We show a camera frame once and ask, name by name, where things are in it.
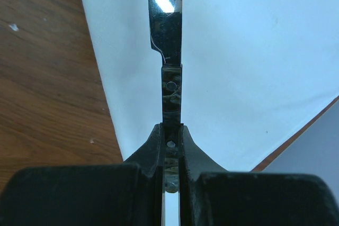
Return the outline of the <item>steel table knife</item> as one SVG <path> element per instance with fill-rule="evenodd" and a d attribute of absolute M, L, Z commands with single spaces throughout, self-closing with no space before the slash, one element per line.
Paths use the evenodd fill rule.
<path fill-rule="evenodd" d="M 179 190 L 177 144 L 181 126 L 182 2 L 148 0 L 151 48 L 162 58 L 162 125 L 166 145 L 164 187 L 168 193 Z"/>

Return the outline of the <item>white cloth napkin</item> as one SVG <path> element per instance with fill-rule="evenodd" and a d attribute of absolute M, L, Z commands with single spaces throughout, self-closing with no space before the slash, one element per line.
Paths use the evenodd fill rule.
<path fill-rule="evenodd" d="M 148 0 L 82 0 L 123 159 L 162 120 Z M 183 0 L 182 122 L 249 171 L 338 96 L 338 0 Z"/>

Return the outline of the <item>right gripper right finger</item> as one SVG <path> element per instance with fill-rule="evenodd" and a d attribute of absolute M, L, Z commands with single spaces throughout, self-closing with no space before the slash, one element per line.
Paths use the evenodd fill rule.
<path fill-rule="evenodd" d="M 338 225 L 325 182 L 308 174 L 230 172 L 178 133 L 180 225 Z"/>

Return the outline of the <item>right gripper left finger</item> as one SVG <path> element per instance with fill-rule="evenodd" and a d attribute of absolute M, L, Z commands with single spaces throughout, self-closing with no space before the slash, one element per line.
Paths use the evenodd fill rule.
<path fill-rule="evenodd" d="M 1 225 L 161 225 L 163 127 L 121 164 L 28 167 L 1 193 Z"/>

